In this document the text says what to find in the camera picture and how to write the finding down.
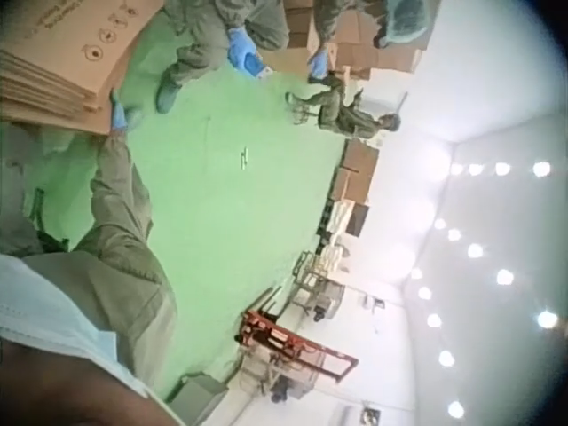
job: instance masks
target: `warehouse floor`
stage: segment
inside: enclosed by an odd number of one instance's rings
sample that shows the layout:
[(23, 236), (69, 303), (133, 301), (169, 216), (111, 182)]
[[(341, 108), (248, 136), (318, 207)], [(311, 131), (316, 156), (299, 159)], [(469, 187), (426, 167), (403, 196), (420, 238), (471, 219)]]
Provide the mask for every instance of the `warehouse floor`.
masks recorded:
[[(313, 243), (343, 147), (341, 137), (314, 124), (291, 123), (284, 93), (304, 86), (279, 75), (258, 83), (225, 67), (188, 84), (174, 110), (157, 115), (162, 70), (186, 42), (158, 16), (142, 35), (122, 87), (123, 104), (147, 113), (130, 134), (130, 148), (154, 204), (150, 247), (179, 309), (162, 395), (185, 372), (222, 375), (231, 364), (239, 313), (285, 280)], [(75, 140), (48, 159), (33, 179), (46, 190), (46, 228), (75, 243), (91, 224), (93, 152)]]

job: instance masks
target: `ceiling light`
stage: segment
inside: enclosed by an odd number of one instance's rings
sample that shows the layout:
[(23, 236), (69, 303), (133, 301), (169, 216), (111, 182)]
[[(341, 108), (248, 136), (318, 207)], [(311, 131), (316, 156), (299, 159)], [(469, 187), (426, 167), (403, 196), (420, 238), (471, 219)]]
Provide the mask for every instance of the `ceiling light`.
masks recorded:
[(479, 244), (471, 244), (468, 247), (468, 256), (472, 259), (479, 259), (483, 255), (483, 248)]
[(428, 320), (426, 321), (428, 327), (432, 328), (440, 328), (442, 327), (442, 319), (436, 313), (432, 313), (428, 316)]
[(452, 164), (452, 166), (450, 166), (450, 173), (453, 176), (461, 175), (462, 172), (463, 172), (463, 166), (461, 164)]
[(422, 279), (422, 271), (418, 268), (414, 268), (410, 272), (410, 278), (412, 278), (413, 280), (421, 280)]
[(513, 272), (507, 271), (506, 269), (501, 269), (497, 272), (497, 284), (500, 286), (510, 286), (515, 279)]
[(532, 173), (537, 178), (544, 178), (550, 174), (550, 163), (549, 162), (537, 162), (532, 166)]
[(479, 176), (483, 173), (483, 165), (482, 164), (470, 164), (468, 167), (468, 173), (471, 176)]
[(511, 166), (509, 166), (506, 162), (498, 162), (495, 164), (495, 174), (497, 176), (505, 176), (508, 175), (511, 171)]
[(555, 313), (549, 311), (543, 311), (539, 314), (539, 318), (537, 319), (539, 322), (539, 326), (542, 328), (554, 328), (558, 323), (558, 316)]
[(420, 287), (420, 290), (418, 290), (418, 297), (422, 300), (430, 300), (432, 298), (432, 291), (427, 287)]
[(436, 222), (434, 222), (434, 227), (436, 229), (445, 229), (446, 221), (444, 219), (436, 219)]
[(462, 404), (459, 401), (454, 401), (452, 404), (447, 406), (447, 413), (450, 414), (454, 419), (461, 419), (465, 414)]
[(450, 351), (441, 351), (438, 361), (442, 367), (453, 367), (455, 359)]
[(462, 233), (457, 229), (450, 229), (447, 232), (447, 239), (450, 241), (459, 241), (462, 239)]

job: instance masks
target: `olive green uniform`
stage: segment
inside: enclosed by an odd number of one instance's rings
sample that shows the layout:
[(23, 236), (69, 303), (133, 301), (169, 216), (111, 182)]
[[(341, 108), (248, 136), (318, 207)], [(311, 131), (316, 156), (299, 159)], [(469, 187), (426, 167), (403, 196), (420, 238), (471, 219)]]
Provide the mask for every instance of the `olive green uniform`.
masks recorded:
[[(152, 227), (150, 199), (124, 136), (110, 137), (99, 150), (91, 181), (94, 224), (70, 253), (43, 253), (32, 223), (23, 217), (24, 167), (15, 155), (1, 160), (0, 189), (5, 191), (0, 200), (4, 213), (0, 215), (0, 252), (19, 253), (31, 269), (66, 293), (98, 329), (114, 331), (119, 361), (146, 384), (155, 384), (177, 307), (166, 275), (147, 246)], [(5, 204), (5, 193), (13, 201), (11, 208)]]
[(193, 43), (177, 49), (170, 80), (183, 84), (227, 61), (227, 30), (245, 27), (256, 47), (277, 51), (288, 46), (288, 24), (282, 0), (170, 0), (172, 18), (183, 16)]
[(345, 86), (333, 75), (326, 76), (320, 83), (330, 87), (329, 91), (316, 93), (308, 99), (294, 97), (297, 104), (305, 106), (321, 106), (318, 115), (318, 126), (348, 138), (370, 139), (382, 129), (375, 118), (359, 111), (360, 93), (350, 105), (346, 106)]
[(315, 0), (314, 23), (320, 42), (331, 41), (339, 16), (350, 9), (368, 14), (378, 27), (383, 27), (387, 17), (386, 7), (386, 0)]

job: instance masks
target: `white face mask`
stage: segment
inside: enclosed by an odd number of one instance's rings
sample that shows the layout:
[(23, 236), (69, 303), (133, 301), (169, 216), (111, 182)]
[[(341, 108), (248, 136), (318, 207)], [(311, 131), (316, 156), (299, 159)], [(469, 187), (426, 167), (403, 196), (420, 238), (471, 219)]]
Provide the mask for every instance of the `white face mask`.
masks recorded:
[(89, 359), (147, 397), (145, 385), (118, 362), (116, 333), (97, 330), (61, 290), (19, 259), (4, 255), (0, 255), (0, 337)]

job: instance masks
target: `blue glove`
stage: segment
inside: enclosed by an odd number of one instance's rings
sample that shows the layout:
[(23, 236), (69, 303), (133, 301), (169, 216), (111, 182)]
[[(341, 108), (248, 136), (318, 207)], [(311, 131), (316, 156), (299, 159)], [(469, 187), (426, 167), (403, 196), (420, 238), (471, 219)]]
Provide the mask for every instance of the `blue glove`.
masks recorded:
[(249, 54), (256, 55), (255, 42), (252, 41), (247, 30), (243, 27), (230, 29), (228, 35), (229, 62), (242, 73), (251, 75), (245, 68), (245, 59)]
[(124, 107), (118, 100), (118, 96), (115, 91), (110, 94), (110, 101), (113, 104), (113, 113), (111, 115), (111, 129), (112, 130), (125, 130), (128, 128), (128, 123), (126, 122), (126, 114), (124, 113)]
[(319, 50), (308, 62), (310, 75), (322, 79), (327, 75), (327, 47)]

